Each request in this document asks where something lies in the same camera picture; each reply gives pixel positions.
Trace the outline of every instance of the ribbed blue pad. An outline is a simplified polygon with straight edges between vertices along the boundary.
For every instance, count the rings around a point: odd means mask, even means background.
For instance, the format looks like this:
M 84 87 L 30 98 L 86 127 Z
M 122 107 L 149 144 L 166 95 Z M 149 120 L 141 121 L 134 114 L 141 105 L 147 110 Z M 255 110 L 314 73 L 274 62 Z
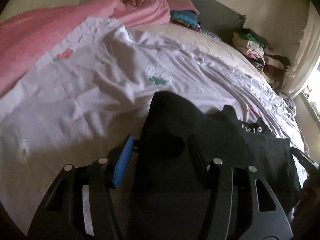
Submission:
M 134 138 L 133 136 L 130 136 L 115 166 L 115 172 L 112 180 L 113 186 L 115 188 L 119 187 L 124 179 L 124 174 L 133 151 L 133 142 Z

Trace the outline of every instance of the curtain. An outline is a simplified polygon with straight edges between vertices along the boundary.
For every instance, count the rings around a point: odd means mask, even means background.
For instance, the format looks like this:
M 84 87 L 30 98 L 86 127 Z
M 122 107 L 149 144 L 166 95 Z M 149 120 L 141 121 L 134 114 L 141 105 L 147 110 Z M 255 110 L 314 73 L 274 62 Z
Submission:
M 288 68 L 281 90 L 295 98 L 307 85 L 307 79 L 320 63 L 320 16 L 310 3 L 307 26 L 294 64 Z

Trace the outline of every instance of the silver screw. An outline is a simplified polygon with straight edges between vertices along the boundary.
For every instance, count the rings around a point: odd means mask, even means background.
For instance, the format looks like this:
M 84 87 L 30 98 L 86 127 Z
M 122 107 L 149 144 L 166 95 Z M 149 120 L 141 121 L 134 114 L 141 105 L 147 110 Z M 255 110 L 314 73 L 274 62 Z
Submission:
M 250 165 L 249 166 L 249 171 L 256 172 L 257 168 L 255 166 Z
M 71 171 L 72 168 L 73 168 L 73 166 L 72 166 L 71 164 L 67 164 L 66 166 L 64 166 L 63 169 L 64 169 L 65 171 Z
M 105 164 L 105 163 L 108 162 L 108 159 L 107 159 L 106 157 L 102 157 L 102 158 L 100 158 L 100 159 L 98 160 L 98 162 L 99 162 L 100 164 Z
M 221 164 L 222 164 L 222 159 L 214 158 L 214 159 L 213 159 L 213 163 L 214 163 L 214 164 L 217 164 L 217 165 L 221 165 Z

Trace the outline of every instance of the green folded cloth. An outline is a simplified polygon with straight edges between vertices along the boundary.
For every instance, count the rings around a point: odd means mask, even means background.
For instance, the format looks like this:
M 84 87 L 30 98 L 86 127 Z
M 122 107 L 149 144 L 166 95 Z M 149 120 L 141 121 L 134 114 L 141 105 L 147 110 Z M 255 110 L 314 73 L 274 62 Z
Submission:
M 253 41 L 255 43 L 259 44 L 259 47 L 264 47 L 264 44 L 256 40 L 251 33 L 238 33 L 241 39 L 247 40 L 247 41 Z

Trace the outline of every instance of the gray headboard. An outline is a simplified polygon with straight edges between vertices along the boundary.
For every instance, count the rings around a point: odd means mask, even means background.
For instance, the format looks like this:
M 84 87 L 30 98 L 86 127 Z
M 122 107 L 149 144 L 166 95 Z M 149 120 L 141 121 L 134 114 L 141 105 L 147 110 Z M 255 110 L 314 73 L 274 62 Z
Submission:
M 245 16 L 215 0 L 191 0 L 200 12 L 201 28 L 218 34 L 232 44 L 233 31 L 243 27 Z

